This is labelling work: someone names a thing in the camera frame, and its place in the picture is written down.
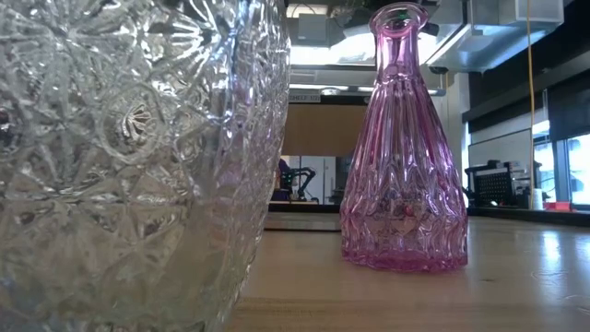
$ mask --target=wooden panel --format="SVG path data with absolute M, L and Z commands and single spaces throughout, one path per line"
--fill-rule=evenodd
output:
M 354 151 L 366 106 L 291 104 L 282 154 L 345 157 Z
M 590 326 L 588 229 L 471 218 L 469 265 L 442 274 L 357 267 L 342 259 L 340 244 L 335 232 L 266 231 L 229 331 L 582 332 Z

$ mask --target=vase neck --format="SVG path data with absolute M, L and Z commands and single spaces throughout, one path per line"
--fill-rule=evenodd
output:
M 419 73 L 418 27 L 412 27 L 400 37 L 377 35 L 377 72 L 378 82 Z

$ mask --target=window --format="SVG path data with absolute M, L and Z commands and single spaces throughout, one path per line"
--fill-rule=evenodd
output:
M 533 125 L 533 137 L 549 136 L 549 120 L 544 120 Z
M 541 163 L 538 181 L 549 198 L 547 202 L 556 201 L 555 170 L 553 162 L 553 147 L 550 142 L 535 144 L 535 161 Z
M 574 204 L 590 205 L 590 135 L 568 139 L 570 191 Z

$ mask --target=starburst glass pattern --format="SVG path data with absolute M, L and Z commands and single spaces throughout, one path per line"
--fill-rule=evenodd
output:
M 286 118 L 276 0 L 0 0 L 0 331 L 219 331 Z

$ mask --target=pink glass vase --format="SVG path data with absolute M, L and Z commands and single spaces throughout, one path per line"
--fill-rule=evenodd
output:
M 394 271 L 466 265 L 467 216 L 453 157 L 419 72 L 421 6 L 371 20 L 377 79 L 340 209 L 342 255 Z

